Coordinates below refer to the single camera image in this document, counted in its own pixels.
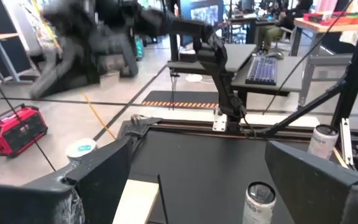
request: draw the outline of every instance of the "white can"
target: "white can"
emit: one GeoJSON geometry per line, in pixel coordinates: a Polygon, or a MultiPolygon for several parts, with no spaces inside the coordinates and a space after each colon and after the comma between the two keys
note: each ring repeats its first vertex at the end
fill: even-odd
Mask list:
{"type": "Polygon", "coordinates": [[[268,184],[255,182],[249,185],[242,224],[269,224],[276,204],[274,189],[268,184]]]}
{"type": "Polygon", "coordinates": [[[329,159],[338,136],[339,131],[336,128],[325,124],[317,125],[310,139],[308,153],[323,159],[329,159]]]}
{"type": "Polygon", "coordinates": [[[66,156],[70,162],[80,161],[81,157],[96,150],[96,141],[90,138],[83,138],[71,143],[66,149],[66,156]]]}

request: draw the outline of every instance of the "red portable speaker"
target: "red portable speaker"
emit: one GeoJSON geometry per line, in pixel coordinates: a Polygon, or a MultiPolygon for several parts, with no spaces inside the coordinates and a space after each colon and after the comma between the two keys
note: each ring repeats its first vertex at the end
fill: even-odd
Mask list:
{"type": "Polygon", "coordinates": [[[14,109],[22,122],[11,110],[0,114],[0,156],[18,156],[48,131],[37,107],[21,104],[14,109]]]}

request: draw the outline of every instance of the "orange warning tape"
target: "orange warning tape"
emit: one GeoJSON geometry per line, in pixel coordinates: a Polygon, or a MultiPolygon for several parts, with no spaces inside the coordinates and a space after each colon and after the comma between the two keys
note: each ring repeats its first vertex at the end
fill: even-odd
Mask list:
{"type": "Polygon", "coordinates": [[[171,103],[163,101],[143,101],[142,105],[145,106],[176,106],[183,108],[217,108],[217,103],[171,103]]]}

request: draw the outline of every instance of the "white bracket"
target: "white bracket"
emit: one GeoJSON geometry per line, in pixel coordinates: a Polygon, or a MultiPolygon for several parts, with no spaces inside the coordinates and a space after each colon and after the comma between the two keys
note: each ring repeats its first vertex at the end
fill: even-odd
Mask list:
{"type": "Polygon", "coordinates": [[[221,113],[219,108],[214,110],[214,124],[212,127],[213,131],[225,131],[226,130],[226,121],[227,116],[226,114],[221,113]]]}
{"type": "Polygon", "coordinates": [[[354,165],[353,163],[353,149],[351,139],[351,129],[348,118],[342,118],[341,121],[341,144],[342,144],[342,158],[346,165],[354,165]]]}

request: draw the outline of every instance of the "black wire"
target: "black wire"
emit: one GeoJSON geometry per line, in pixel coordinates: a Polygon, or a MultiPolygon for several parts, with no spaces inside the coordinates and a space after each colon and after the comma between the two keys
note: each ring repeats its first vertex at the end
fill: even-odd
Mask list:
{"type": "MultiPolygon", "coordinates": [[[[20,116],[17,114],[16,110],[14,109],[14,107],[11,105],[11,102],[9,102],[9,100],[7,99],[5,93],[3,92],[1,86],[0,86],[0,93],[2,94],[2,97],[4,98],[4,100],[6,101],[6,103],[8,104],[8,106],[10,107],[10,109],[12,110],[12,112],[15,114],[17,120],[19,121],[19,124],[22,126],[22,128],[25,128],[26,131],[28,131],[28,127],[23,123],[22,119],[20,118],[20,116]]],[[[40,145],[38,144],[37,140],[33,137],[32,140],[34,141],[34,144],[38,147],[38,149],[40,150],[40,152],[42,153],[42,155],[44,156],[44,158],[47,160],[47,162],[49,163],[49,166],[52,168],[53,171],[56,171],[56,169],[54,168],[54,166],[52,165],[52,163],[50,162],[50,160],[48,159],[47,155],[44,153],[44,151],[41,149],[40,145]]]]}
{"type": "Polygon", "coordinates": [[[351,5],[351,3],[353,2],[353,0],[350,0],[347,5],[345,6],[344,10],[342,10],[341,14],[335,19],[335,21],[328,27],[327,31],[323,34],[323,36],[320,37],[320,39],[317,41],[317,43],[315,43],[315,45],[308,51],[308,53],[305,54],[305,56],[303,56],[303,58],[293,67],[292,71],[287,75],[287,77],[284,79],[284,82],[281,84],[280,88],[278,88],[276,94],[274,94],[272,100],[270,101],[270,103],[268,104],[268,106],[266,107],[265,111],[262,112],[262,115],[264,115],[270,108],[270,106],[272,105],[274,99],[276,98],[276,96],[280,93],[280,90],[283,88],[284,84],[288,81],[288,79],[292,76],[292,74],[295,72],[296,68],[298,68],[298,66],[302,63],[302,61],[304,61],[305,58],[307,58],[309,56],[309,54],[321,43],[321,41],[323,40],[323,38],[325,37],[326,34],[329,33],[329,31],[333,28],[333,26],[335,25],[335,23],[346,13],[346,9],[351,5]]]}

